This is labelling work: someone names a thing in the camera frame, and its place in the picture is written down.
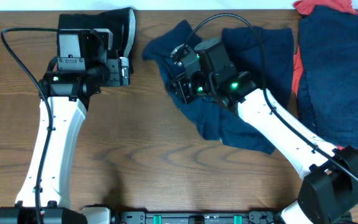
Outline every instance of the fabric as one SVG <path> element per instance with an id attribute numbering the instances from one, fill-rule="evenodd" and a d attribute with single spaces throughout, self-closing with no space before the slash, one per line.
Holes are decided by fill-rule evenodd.
<path id="1" fill-rule="evenodd" d="M 327 6 L 331 9 L 338 10 L 339 12 L 348 12 L 353 15 L 358 15 L 356 10 L 353 9 L 351 0 L 303 0 L 293 3 L 293 7 L 303 16 L 308 16 L 313 12 L 315 6 Z M 299 81 L 303 74 L 303 64 L 301 59 L 301 52 L 298 50 L 293 59 L 293 79 L 292 91 L 297 95 L 299 88 Z"/>
<path id="2" fill-rule="evenodd" d="M 144 60 L 155 60 L 160 68 L 162 80 L 167 84 L 183 68 L 173 64 L 171 51 L 184 43 L 192 31 L 187 21 L 180 22 L 173 30 L 158 37 L 146 46 Z M 287 106 L 291 94 L 293 74 L 293 37 L 290 29 L 265 30 L 255 27 L 263 38 L 267 56 L 268 88 L 279 103 Z M 189 45 L 194 47 L 201 42 L 195 35 Z M 248 28 L 224 29 L 222 43 L 237 70 L 258 72 L 261 69 L 260 51 L 255 37 Z M 220 108 L 212 99 L 197 98 L 184 105 L 173 93 L 168 92 L 175 106 L 197 126 L 199 134 L 206 140 L 221 140 L 232 147 L 272 153 L 274 146 L 251 125 L 242 122 L 229 110 Z"/>
<path id="3" fill-rule="evenodd" d="M 300 21 L 299 36 L 300 121 L 335 145 L 358 149 L 358 16 L 316 6 Z"/>
<path id="4" fill-rule="evenodd" d="M 132 68 L 132 45 L 134 43 L 135 17 L 131 8 L 115 9 L 97 15 L 61 14 L 59 29 L 103 29 L 108 28 L 113 33 L 112 50 L 108 57 L 115 57 L 117 50 L 120 57 L 129 59 L 130 73 Z"/>

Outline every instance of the blue cloth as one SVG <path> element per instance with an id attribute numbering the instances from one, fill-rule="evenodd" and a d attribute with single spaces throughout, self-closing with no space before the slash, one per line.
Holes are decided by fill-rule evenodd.
<path id="1" fill-rule="evenodd" d="M 155 60 L 160 68 L 163 82 L 168 83 L 183 68 L 173 64 L 171 51 L 184 43 L 192 31 L 187 21 L 180 22 L 167 34 L 152 40 L 143 51 L 144 60 Z M 291 94 L 293 75 L 293 37 L 290 29 L 265 30 L 255 27 L 263 38 L 267 56 L 267 85 L 277 101 L 287 106 Z M 189 45 L 201 42 L 195 35 Z M 222 43 L 238 71 L 258 72 L 261 69 L 260 51 L 255 37 L 248 28 L 224 29 Z M 173 93 L 168 93 L 178 109 L 197 126 L 199 134 L 206 140 L 221 140 L 232 147 L 272 153 L 274 146 L 251 125 L 235 117 L 230 111 L 197 98 L 184 105 Z"/>
<path id="2" fill-rule="evenodd" d="M 316 6 L 299 27 L 299 119 L 323 139 L 358 149 L 358 16 Z"/>

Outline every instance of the green led light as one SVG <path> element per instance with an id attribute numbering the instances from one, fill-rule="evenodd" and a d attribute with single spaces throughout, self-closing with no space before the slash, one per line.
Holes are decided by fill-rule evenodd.
<path id="1" fill-rule="evenodd" d="M 154 215 L 153 216 L 153 224 L 161 224 L 161 223 L 162 223 L 161 215 Z"/>
<path id="2" fill-rule="evenodd" d="M 239 83 L 232 83 L 231 88 L 236 89 L 239 86 Z"/>
<path id="3" fill-rule="evenodd" d="M 242 216 L 235 215 L 234 216 L 234 224 L 242 224 Z"/>

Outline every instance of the wood grain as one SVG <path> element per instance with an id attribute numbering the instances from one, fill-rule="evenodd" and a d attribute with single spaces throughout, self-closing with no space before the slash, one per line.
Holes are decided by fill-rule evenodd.
<path id="1" fill-rule="evenodd" d="M 156 64 L 141 59 L 150 40 L 181 20 L 194 27 L 218 12 L 136 12 L 135 74 L 129 88 L 104 88 L 91 99 L 76 146 L 72 209 L 105 202 L 150 211 L 279 210 L 296 199 L 301 180 L 278 151 L 269 156 L 201 139 L 167 96 Z M 300 17 L 295 11 L 234 12 L 255 26 L 290 27 L 297 40 Z M 0 12 L 0 31 L 57 27 L 61 13 Z M 239 26 L 236 20 L 219 19 L 201 29 L 200 36 L 219 36 L 223 27 Z M 56 54 L 55 34 L 21 32 L 8 39 L 41 78 Z M 13 205 L 29 168 L 39 122 L 36 94 L 0 40 L 0 207 Z M 358 206 L 352 213 L 358 222 Z"/>

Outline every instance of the black cable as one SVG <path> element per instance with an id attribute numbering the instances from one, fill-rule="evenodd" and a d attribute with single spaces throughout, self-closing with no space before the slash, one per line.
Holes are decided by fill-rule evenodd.
<path id="1" fill-rule="evenodd" d="M 42 92 L 41 86 L 38 84 L 37 80 L 34 78 L 34 76 L 31 74 L 30 70 L 24 65 L 24 63 L 17 57 L 17 55 L 13 52 L 13 50 L 10 48 L 10 46 L 7 44 L 6 40 L 5 40 L 5 34 L 7 32 L 12 32 L 12 31 L 44 31 L 44 32 L 58 32 L 58 29 L 44 29 L 44 28 L 8 28 L 8 29 L 4 29 L 1 32 L 1 39 L 2 42 L 4 43 L 4 46 L 6 48 L 6 50 L 12 55 L 12 57 L 15 59 L 15 61 L 20 65 L 20 67 L 26 72 L 26 74 L 29 76 L 29 78 L 31 79 L 31 81 L 34 83 L 35 87 L 37 87 L 39 94 L 41 96 L 41 99 L 44 101 L 45 106 L 47 107 L 47 112 L 48 112 L 48 128 L 47 128 L 47 137 L 45 139 L 45 145 L 44 145 L 44 149 L 42 151 L 42 155 L 41 155 L 41 160 L 40 160 L 40 165 L 38 168 L 38 173 L 37 173 L 37 180 L 35 181 L 35 214 L 37 216 L 37 221 L 38 224 L 42 224 L 42 218 L 41 218 L 41 209 L 40 209 L 40 185 L 41 185 L 41 176 L 42 176 L 42 169 L 44 168 L 44 163 L 45 163 L 45 157 L 47 155 L 47 150 L 48 150 L 48 145 L 49 145 L 49 140 L 50 140 L 50 135 L 52 134 L 52 130 L 53 130 L 53 118 L 52 118 L 52 111 L 50 109 L 49 103 L 47 101 L 47 97 L 44 95 L 44 93 Z"/>
<path id="2" fill-rule="evenodd" d="M 236 19 L 239 19 L 240 21 L 242 21 L 245 25 L 247 25 L 247 27 L 251 30 L 252 34 L 255 36 L 255 38 L 257 39 L 258 45 L 259 45 L 259 49 L 260 49 L 260 56 L 261 56 L 261 60 L 262 60 L 262 73 L 260 74 L 260 79 L 262 80 L 262 90 L 264 93 L 264 98 L 266 101 L 266 104 L 268 105 L 268 107 L 272 110 L 272 113 L 289 129 L 291 130 L 294 134 L 296 134 L 300 139 L 302 139 L 305 143 L 307 143 L 307 145 L 309 145 L 312 150 L 320 153 L 322 156 L 324 156 L 326 159 L 328 159 L 332 164 L 334 164 L 334 166 L 336 166 L 339 170 L 343 171 L 344 173 L 346 173 L 350 178 L 352 178 L 353 180 L 355 180 L 358 183 L 358 178 L 352 173 L 350 172 L 348 169 L 346 169 L 344 166 L 340 165 L 340 163 L 338 163 L 335 159 L 333 159 L 329 154 L 327 154 L 326 152 L 324 152 L 323 150 L 321 150 L 317 145 L 313 144 L 311 141 L 309 141 L 309 139 L 307 139 L 306 137 L 304 137 L 301 133 L 299 133 L 295 128 L 293 128 L 290 124 L 287 123 L 287 121 L 284 120 L 284 118 L 281 117 L 281 115 L 279 115 L 279 113 L 276 110 L 276 107 L 274 107 L 268 96 L 267 96 L 267 91 L 266 91 L 266 77 L 265 77 L 265 72 L 266 72 L 266 59 L 265 59 L 265 49 L 264 49 L 264 44 L 262 42 L 262 40 L 260 39 L 260 37 L 256 34 L 254 28 L 251 26 L 251 24 L 244 19 L 241 16 L 235 15 L 235 14 L 231 14 L 231 13 L 222 13 L 222 14 L 216 14 L 214 16 L 211 16 L 209 18 L 207 18 L 206 20 L 204 20 L 203 22 L 201 22 L 191 33 L 190 35 L 187 37 L 185 43 L 183 44 L 183 47 L 180 49 L 178 55 L 180 56 L 184 50 L 185 47 L 188 45 L 190 39 L 194 36 L 194 34 L 207 22 L 218 18 L 218 17 L 233 17 Z"/>

